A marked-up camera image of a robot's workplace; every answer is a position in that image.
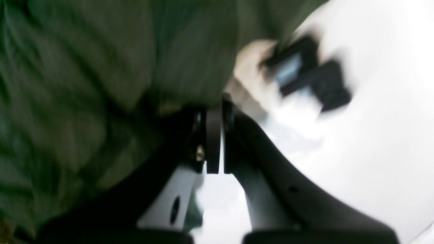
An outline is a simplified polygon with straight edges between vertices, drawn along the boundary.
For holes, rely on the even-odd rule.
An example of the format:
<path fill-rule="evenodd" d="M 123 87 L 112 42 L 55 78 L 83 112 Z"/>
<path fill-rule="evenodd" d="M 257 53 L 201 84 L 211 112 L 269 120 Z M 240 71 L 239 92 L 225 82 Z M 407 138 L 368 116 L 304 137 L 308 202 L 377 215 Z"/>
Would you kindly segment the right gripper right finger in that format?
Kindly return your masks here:
<path fill-rule="evenodd" d="M 311 182 L 230 97 L 222 99 L 224 172 L 245 192 L 252 231 L 244 244 L 398 244 L 386 224 Z"/>

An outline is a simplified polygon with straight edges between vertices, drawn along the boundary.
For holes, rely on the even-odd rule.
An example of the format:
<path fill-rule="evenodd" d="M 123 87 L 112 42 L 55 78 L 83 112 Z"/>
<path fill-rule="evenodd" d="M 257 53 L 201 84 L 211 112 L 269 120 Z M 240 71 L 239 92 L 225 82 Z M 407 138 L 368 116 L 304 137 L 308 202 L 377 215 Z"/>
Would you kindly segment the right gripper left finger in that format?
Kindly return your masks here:
<path fill-rule="evenodd" d="M 221 108 L 185 111 L 175 133 L 127 179 L 49 222 L 37 244 L 193 244 L 183 226 L 203 167 L 219 172 Z"/>

